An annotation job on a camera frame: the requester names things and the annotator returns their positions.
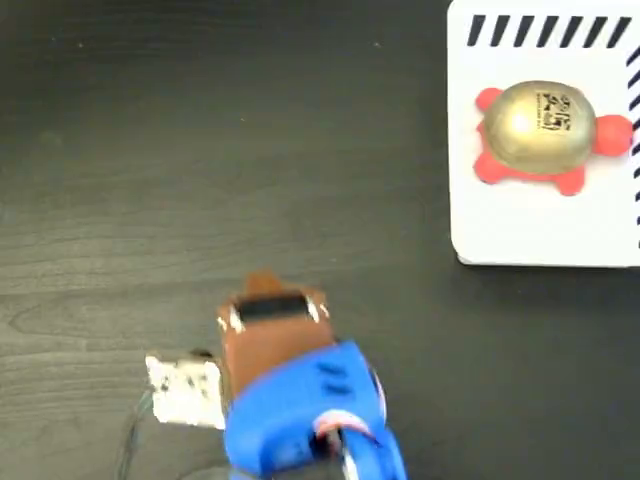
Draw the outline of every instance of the toy turtle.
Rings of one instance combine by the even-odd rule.
[[[618,157],[632,144],[628,119],[596,117],[584,94],[562,83],[487,88],[476,105],[485,116],[477,128],[483,151],[474,170],[488,184],[505,178],[552,182],[562,195],[575,195],[584,186],[584,164],[592,153]]]

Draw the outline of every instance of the white plastic part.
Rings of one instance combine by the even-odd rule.
[[[145,359],[154,389],[153,414],[161,423],[224,430],[221,373],[211,361]]]
[[[448,114],[451,240],[464,264],[630,267],[640,265],[640,8],[637,0],[514,2],[454,0],[448,12]],[[474,16],[484,16],[477,42],[468,45]],[[509,16],[498,45],[491,46],[498,16]],[[523,16],[533,23],[521,47],[514,41]],[[557,22],[538,48],[543,25]],[[582,21],[560,48],[574,16]],[[584,48],[596,17],[606,18],[590,48]],[[630,23],[607,48],[621,18]],[[593,156],[582,192],[562,196],[552,184],[505,180],[482,183],[473,171],[480,153],[474,104],[487,87],[525,80],[551,80],[581,89],[598,115],[619,114],[635,122],[631,152],[622,158]]]
[[[339,428],[351,428],[366,435],[372,434],[369,425],[362,418],[346,410],[327,410],[313,421],[313,431],[317,436]]]

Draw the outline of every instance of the cable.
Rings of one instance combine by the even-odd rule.
[[[152,407],[153,393],[147,390],[142,395],[140,401],[127,419],[125,425],[125,435],[116,461],[114,480],[129,479],[129,469],[131,467],[131,461],[133,460],[133,456],[138,446],[138,428],[140,426],[140,422]]]

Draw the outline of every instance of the black stripe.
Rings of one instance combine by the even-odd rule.
[[[527,38],[531,24],[533,23],[533,15],[524,15],[520,19],[520,26],[518,27],[518,33],[516,35],[516,41],[513,42],[514,47],[521,47]]]
[[[341,365],[331,365],[328,363],[318,363],[316,365],[318,370],[322,373],[326,373],[327,375],[332,375],[336,377],[346,377],[347,371]]]
[[[551,33],[553,33],[553,29],[556,27],[558,23],[557,15],[550,15],[544,21],[544,25],[542,26],[542,31],[540,32],[540,37],[538,38],[538,44],[536,45],[538,48],[544,47],[549,41],[549,37],[551,37]]]
[[[636,51],[633,52],[627,59],[627,67],[631,66],[631,64],[635,62],[638,57],[640,57],[640,47],[636,48]]]
[[[640,80],[640,70],[638,70],[636,74],[631,77],[631,80],[629,80],[629,83],[627,84],[629,86],[629,89],[631,89],[631,87],[633,87],[638,82],[638,80]]]
[[[573,40],[574,35],[578,31],[578,27],[580,27],[583,18],[584,17],[571,17],[567,25],[567,30],[564,32],[562,41],[560,42],[560,48],[567,48],[571,44],[571,40]]]
[[[353,393],[353,390],[351,390],[351,387],[348,385],[332,385],[330,383],[325,383],[322,385],[322,389],[325,393],[330,395],[345,396]]]
[[[613,29],[611,38],[607,42],[607,48],[614,48],[617,45],[630,23],[631,17],[620,17],[620,20],[618,20],[618,23],[616,24],[616,28]]]
[[[473,21],[471,22],[471,30],[469,31],[469,39],[467,40],[467,46],[473,47],[476,43],[478,43],[478,38],[480,37],[480,32],[482,32],[482,26],[484,25],[484,21],[486,19],[486,15],[473,16]]]
[[[498,45],[500,45],[500,40],[502,40],[502,36],[504,35],[504,31],[509,24],[510,18],[511,17],[509,15],[498,15],[496,26],[493,29],[493,36],[491,37],[492,47],[497,47]]]
[[[602,31],[602,27],[607,23],[607,17],[596,17],[593,21],[593,25],[591,25],[591,30],[587,34],[587,39],[584,41],[584,48],[591,48],[594,42],[598,39],[598,35]]]

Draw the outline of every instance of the red turtle head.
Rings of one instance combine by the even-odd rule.
[[[605,115],[596,120],[596,138],[593,152],[618,157],[626,153],[633,143],[633,124],[621,115]]]
[[[485,88],[476,98],[476,105],[480,110],[484,112],[491,106],[491,104],[493,104],[493,102],[496,101],[496,98],[498,98],[501,94],[502,90],[500,90],[499,88]]]

